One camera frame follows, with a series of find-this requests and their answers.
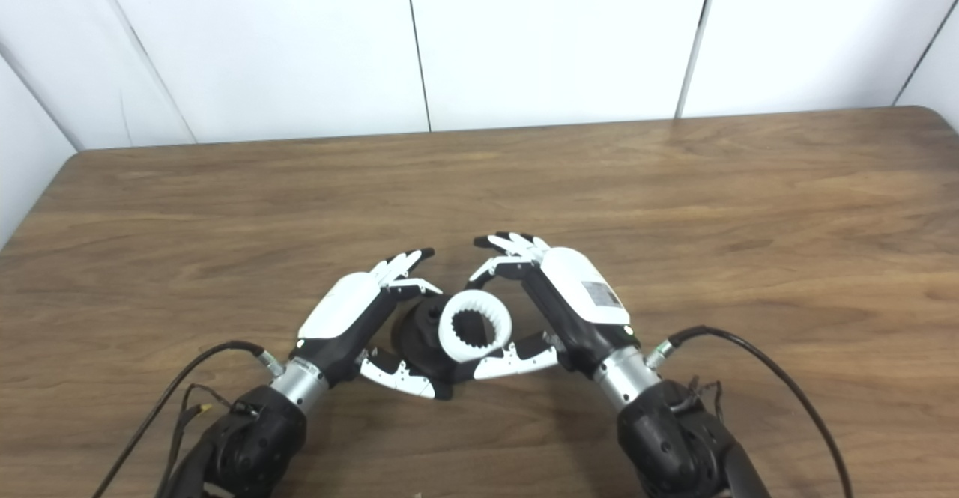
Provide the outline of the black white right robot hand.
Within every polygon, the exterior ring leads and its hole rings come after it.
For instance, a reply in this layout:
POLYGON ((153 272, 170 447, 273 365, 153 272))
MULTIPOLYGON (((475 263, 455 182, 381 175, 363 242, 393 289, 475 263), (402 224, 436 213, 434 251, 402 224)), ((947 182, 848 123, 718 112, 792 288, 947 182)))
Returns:
POLYGON ((480 289, 497 277, 520 282, 554 334, 559 364, 567 371, 592 378, 614 365, 644 366, 628 310, 584 253, 514 231, 480 235, 473 245, 496 255, 466 287, 480 289))

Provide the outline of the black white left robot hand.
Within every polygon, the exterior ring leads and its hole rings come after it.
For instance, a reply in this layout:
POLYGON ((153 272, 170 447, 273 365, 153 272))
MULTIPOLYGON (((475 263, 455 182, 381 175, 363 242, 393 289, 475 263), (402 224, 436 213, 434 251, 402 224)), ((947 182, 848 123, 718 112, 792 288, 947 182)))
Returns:
POLYGON ((451 386, 369 345, 401 301, 442 293, 429 281, 410 276, 434 253, 432 248, 408 250, 380 261, 372 270, 346 274, 336 281, 299 328, 290 361, 274 388, 307 406, 316 396, 314 383, 332 389, 363 376, 406 395, 450 400, 451 386))

